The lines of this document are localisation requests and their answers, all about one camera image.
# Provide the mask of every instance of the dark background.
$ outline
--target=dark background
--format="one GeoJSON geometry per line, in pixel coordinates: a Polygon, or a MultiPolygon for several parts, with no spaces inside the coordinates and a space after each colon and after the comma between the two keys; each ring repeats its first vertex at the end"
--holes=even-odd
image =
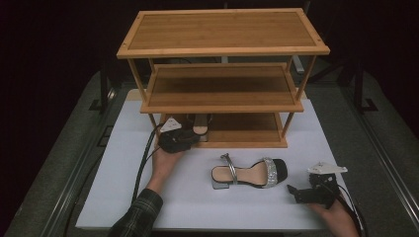
{"type": "MultiPolygon", "coordinates": [[[[37,175],[84,87],[106,63],[111,81],[130,72],[116,53],[139,10],[223,8],[224,1],[0,0],[0,235],[37,175]]],[[[229,8],[298,7],[290,0],[229,1],[229,8]]],[[[375,76],[419,136],[419,21],[414,0],[313,0],[308,13],[332,53],[375,76]]]]}

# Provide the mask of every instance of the human hand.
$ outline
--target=human hand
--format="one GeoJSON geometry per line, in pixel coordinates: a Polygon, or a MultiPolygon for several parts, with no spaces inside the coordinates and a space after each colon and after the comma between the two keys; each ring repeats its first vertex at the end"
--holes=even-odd
{"type": "Polygon", "coordinates": [[[323,218],[334,236],[359,237],[354,220],[338,199],[335,199],[329,209],[316,203],[310,203],[308,207],[323,218]]]}
{"type": "Polygon", "coordinates": [[[185,152],[168,153],[158,149],[153,154],[153,172],[146,188],[161,194],[166,180],[185,152]]]}

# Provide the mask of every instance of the human arm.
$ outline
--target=human arm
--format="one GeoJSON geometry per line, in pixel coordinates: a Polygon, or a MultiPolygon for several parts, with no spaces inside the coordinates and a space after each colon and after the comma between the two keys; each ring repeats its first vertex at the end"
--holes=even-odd
{"type": "Polygon", "coordinates": [[[308,204],[308,207],[323,218],[334,236],[360,237],[354,220],[338,199],[335,199],[329,209],[316,203],[310,203],[308,204]]]}
{"type": "Polygon", "coordinates": [[[158,149],[153,154],[152,175],[126,214],[114,224],[108,236],[149,236],[163,205],[160,194],[184,152],[170,154],[158,149]]]}

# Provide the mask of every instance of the white tag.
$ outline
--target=white tag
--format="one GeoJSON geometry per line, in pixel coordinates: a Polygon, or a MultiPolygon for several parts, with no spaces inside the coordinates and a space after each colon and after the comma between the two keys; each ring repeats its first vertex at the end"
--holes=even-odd
{"type": "Polygon", "coordinates": [[[167,121],[164,123],[164,125],[160,128],[161,132],[175,130],[178,128],[181,128],[182,125],[178,123],[174,118],[170,117],[167,119],[167,121]]]}
{"type": "Polygon", "coordinates": [[[346,167],[339,167],[335,165],[330,165],[325,162],[319,162],[317,165],[308,168],[308,173],[317,174],[317,175],[325,175],[325,174],[333,174],[333,173],[344,173],[348,172],[346,167]]]}

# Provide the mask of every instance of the ankle strap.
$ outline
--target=ankle strap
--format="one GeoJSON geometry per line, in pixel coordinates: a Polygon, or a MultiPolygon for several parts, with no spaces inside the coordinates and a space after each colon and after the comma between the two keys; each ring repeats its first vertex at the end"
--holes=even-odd
{"type": "Polygon", "coordinates": [[[237,185],[237,175],[235,173],[235,169],[233,166],[233,163],[231,162],[230,157],[228,156],[228,153],[225,153],[224,155],[221,155],[221,159],[225,159],[228,163],[228,166],[230,167],[231,176],[233,177],[233,185],[237,185]]]}

